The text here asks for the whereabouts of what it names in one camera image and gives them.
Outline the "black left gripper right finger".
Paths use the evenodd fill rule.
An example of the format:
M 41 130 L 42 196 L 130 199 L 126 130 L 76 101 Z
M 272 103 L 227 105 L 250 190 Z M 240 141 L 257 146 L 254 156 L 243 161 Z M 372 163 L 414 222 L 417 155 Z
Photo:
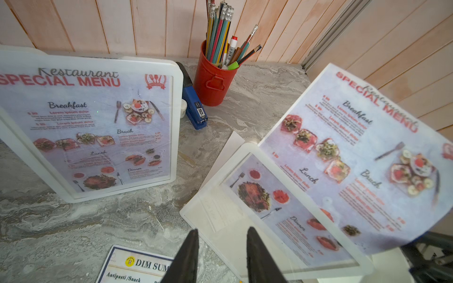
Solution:
M 247 270 L 249 283 L 287 282 L 254 227 L 247 232 Z

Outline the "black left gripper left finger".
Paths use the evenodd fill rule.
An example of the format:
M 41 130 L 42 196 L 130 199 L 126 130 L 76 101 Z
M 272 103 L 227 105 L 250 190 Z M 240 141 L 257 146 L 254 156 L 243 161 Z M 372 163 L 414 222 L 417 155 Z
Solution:
M 189 232 L 161 283 L 196 283 L 198 271 L 198 230 Z

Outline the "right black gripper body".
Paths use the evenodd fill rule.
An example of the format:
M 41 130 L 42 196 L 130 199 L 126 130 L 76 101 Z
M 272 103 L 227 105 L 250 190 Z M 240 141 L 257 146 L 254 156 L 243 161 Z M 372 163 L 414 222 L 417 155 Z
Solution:
M 418 249 L 440 249 L 440 256 L 426 258 Z M 412 264 L 409 273 L 416 283 L 451 283 L 453 281 L 453 237 L 435 232 L 426 232 L 416 240 L 401 246 L 401 251 Z

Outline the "white menu holder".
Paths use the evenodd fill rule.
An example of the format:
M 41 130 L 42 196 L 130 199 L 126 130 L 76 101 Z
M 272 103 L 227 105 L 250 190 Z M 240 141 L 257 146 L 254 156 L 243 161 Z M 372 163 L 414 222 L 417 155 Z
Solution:
M 246 237 L 259 234 L 287 280 L 305 283 L 410 283 L 399 249 L 363 254 L 253 143 L 244 143 L 185 205 L 181 216 L 243 282 Z
M 1 140 L 69 203 L 176 179 L 174 61 L 1 47 Z

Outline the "special menu sheet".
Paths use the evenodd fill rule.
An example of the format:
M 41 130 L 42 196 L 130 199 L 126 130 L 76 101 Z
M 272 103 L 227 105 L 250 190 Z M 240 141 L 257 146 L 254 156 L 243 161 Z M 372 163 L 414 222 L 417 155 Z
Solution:
M 171 177 L 173 77 L 1 72 L 1 108 L 76 193 Z
M 453 145 L 329 64 L 259 143 L 364 254 L 405 245 L 453 208 Z

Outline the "blue stapler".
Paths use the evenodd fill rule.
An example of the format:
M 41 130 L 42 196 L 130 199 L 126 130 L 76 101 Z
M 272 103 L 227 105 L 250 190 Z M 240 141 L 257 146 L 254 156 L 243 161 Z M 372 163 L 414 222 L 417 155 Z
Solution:
M 208 117 L 204 110 L 204 107 L 193 88 L 192 80 L 180 62 L 176 62 L 183 74 L 183 85 L 182 85 L 182 99 L 186 101 L 186 115 L 191 121 L 193 127 L 196 130 L 200 130 L 207 126 Z

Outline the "white stapler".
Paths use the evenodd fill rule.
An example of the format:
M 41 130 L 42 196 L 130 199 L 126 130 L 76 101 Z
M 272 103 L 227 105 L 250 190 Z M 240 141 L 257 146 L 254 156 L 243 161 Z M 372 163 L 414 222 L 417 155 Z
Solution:
M 188 104 L 187 102 L 182 99 L 181 104 L 180 104 L 180 118 L 183 119 L 186 115 L 186 110 L 187 110 Z

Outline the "red pencil cup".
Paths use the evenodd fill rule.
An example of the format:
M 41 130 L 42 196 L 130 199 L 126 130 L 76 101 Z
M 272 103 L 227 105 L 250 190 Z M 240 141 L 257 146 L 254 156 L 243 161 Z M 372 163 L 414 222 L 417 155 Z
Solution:
M 219 106 L 239 70 L 223 70 L 205 57 L 206 41 L 201 44 L 200 56 L 193 81 L 193 88 L 204 106 Z

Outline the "pencils in cup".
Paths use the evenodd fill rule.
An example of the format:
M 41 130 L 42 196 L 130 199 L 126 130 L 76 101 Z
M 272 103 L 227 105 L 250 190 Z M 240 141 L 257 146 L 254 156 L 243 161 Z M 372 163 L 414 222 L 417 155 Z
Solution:
M 258 31 L 258 25 L 254 26 L 241 45 L 238 44 L 238 37 L 230 33 L 234 12 L 234 7 L 225 1 L 219 5 L 215 1 L 206 1 L 207 28 L 202 53 L 209 63 L 222 70 L 238 69 L 262 49 L 262 46 L 258 46 L 246 53 Z

